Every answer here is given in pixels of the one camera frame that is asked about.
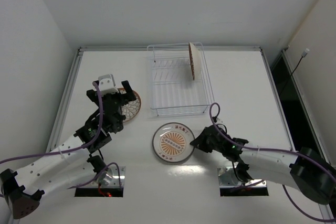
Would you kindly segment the flower pattern plate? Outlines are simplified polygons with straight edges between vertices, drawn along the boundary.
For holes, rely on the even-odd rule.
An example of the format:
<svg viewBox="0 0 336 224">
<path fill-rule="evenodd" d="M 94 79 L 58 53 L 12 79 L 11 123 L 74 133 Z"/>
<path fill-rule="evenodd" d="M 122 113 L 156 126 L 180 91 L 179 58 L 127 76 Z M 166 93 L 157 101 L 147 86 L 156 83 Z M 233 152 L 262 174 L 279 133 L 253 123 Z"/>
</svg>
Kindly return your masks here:
<svg viewBox="0 0 336 224">
<path fill-rule="evenodd" d="M 136 97 L 136 100 L 131 101 L 122 107 L 122 114 L 125 116 L 125 119 L 123 120 L 124 123 L 133 120 L 141 109 L 142 105 L 141 98 L 135 90 L 133 91 L 133 93 Z"/>
<path fill-rule="evenodd" d="M 189 50 L 192 78 L 194 81 L 196 81 L 199 78 L 202 69 L 201 52 L 191 42 L 188 44 L 188 50 Z"/>
</svg>

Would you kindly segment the orange sunburst glass plate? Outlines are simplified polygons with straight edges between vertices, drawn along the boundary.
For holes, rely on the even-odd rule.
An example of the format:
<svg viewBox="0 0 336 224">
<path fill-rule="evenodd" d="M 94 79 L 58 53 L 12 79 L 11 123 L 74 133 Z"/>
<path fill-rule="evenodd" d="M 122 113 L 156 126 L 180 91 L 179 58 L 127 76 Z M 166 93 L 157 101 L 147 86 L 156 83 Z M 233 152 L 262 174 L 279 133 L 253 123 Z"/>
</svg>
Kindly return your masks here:
<svg viewBox="0 0 336 224">
<path fill-rule="evenodd" d="M 192 130 L 182 123 L 170 122 L 161 125 L 153 134 L 152 149 L 162 161 L 170 164 L 182 163 L 188 160 L 194 147 L 195 139 Z"/>
</svg>

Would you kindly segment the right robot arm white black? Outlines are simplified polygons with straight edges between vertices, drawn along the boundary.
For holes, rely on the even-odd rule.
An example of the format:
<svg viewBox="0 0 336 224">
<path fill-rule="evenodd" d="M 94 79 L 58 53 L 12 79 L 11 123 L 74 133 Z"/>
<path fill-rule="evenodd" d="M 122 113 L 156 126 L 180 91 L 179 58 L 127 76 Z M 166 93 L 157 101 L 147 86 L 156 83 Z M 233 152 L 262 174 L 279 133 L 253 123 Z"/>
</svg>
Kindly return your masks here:
<svg viewBox="0 0 336 224">
<path fill-rule="evenodd" d="M 312 149 L 269 151 L 246 139 L 230 137 L 213 125 L 205 127 L 190 145 L 205 153 L 217 151 L 235 163 L 234 183 L 263 179 L 292 187 L 321 205 L 335 200 L 335 169 Z"/>
</svg>

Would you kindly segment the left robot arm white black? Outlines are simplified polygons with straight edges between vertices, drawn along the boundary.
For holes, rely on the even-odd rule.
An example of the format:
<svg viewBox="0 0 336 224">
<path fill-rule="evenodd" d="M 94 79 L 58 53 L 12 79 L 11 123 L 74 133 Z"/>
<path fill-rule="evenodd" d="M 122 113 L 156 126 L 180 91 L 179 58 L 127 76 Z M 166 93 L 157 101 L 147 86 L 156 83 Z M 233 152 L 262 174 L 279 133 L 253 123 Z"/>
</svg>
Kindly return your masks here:
<svg viewBox="0 0 336 224">
<path fill-rule="evenodd" d="M 2 196 L 13 219 L 30 215 L 47 194 L 83 186 L 85 177 L 93 174 L 98 178 L 107 172 L 108 166 L 94 152 L 111 142 L 112 133 L 123 130 L 122 107 L 137 98 L 127 80 L 121 83 L 124 93 L 116 87 L 112 76 L 100 77 L 92 84 L 94 88 L 86 95 L 98 108 L 84 126 L 48 153 L 21 157 L 36 158 L 31 164 L 1 172 Z"/>
</svg>

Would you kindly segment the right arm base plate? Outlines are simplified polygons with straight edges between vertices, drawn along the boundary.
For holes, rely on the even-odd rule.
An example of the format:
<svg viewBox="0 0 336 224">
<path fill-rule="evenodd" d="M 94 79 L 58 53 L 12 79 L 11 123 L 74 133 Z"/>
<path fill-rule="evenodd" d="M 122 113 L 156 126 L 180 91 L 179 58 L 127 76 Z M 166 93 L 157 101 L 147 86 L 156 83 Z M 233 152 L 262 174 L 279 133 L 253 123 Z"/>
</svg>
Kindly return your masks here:
<svg viewBox="0 0 336 224">
<path fill-rule="evenodd" d="M 236 177 L 232 166 L 218 167 L 217 173 L 221 197 L 269 196 L 265 180 L 254 179 L 243 183 Z"/>
</svg>

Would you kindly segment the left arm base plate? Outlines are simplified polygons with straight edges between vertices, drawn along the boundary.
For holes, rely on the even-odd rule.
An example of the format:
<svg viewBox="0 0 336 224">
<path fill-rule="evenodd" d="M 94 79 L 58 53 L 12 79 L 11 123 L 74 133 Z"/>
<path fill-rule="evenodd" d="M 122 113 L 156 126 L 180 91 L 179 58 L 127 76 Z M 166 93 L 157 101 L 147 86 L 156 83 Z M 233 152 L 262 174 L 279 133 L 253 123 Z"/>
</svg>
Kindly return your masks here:
<svg viewBox="0 0 336 224">
<path fill-rule="evenodd" d="M 124 192 L 126 167 L 120 166 L 119 172 L 116 167 L 109 168 L 105 174 L 102 174 L 98 180 L 77 188 L 75 197 L 107 197 L 122 198 Z"/>
</svg>

